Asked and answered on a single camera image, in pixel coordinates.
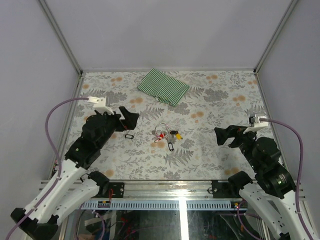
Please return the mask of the yellow key tag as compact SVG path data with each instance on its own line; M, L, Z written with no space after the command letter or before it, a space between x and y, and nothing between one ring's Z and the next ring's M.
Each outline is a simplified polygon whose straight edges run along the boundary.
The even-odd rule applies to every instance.
M183 139L183 137L182 137L179 133L175 134L175 137L176 137L178 140L182 140L182 139Z

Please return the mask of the black tag with white label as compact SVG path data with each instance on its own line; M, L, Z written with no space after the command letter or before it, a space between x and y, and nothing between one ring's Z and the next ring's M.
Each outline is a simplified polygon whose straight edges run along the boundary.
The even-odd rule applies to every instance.
M132 134L125 134L124 137L131 140L134 139L134 136Z

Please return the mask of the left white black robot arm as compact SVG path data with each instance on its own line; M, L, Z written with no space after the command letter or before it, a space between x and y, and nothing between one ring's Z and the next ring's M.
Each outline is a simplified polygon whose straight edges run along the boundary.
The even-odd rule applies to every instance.
M92 197L109 194L110 180L101 172L91 172L74 190L70 187L82 177L114 132L134 130L138 113L129 112L124 106L120 113L96 111L82 126L80 137L70 146L58 171L24 208L15 208L11 218L33 240L50 240L64 219Z

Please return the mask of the large silver keyring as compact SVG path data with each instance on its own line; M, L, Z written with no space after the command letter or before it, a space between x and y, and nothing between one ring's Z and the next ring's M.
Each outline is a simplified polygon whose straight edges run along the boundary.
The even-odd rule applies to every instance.
M161 122L155 126L153 133L154 133L154 137L156 135L159 136L161 133L165 133L165 138L162 140L166 140L167 143L169 143L169 142L173 143L170 131L171 131L171 129L170 129L169 125L164 122Z

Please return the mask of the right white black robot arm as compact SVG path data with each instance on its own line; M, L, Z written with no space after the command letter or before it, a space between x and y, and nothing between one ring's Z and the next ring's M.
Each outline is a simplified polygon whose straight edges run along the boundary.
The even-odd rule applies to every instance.
M217 144L233 141L229 148L238 148L255 173L253 182L239 171L228 178L228 192L243 198L266 223L276 240L316 240L307 216L299 207L298 182L279 163L281 151L269 137L257 137L257 131L269 125L267 119L250 126L215 127Z

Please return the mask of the glossy black key tag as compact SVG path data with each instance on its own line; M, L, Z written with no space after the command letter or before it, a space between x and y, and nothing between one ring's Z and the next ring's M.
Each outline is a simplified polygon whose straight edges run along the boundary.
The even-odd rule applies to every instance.
M179 132L177 130L171 130L170 133L173 135L177 135Z

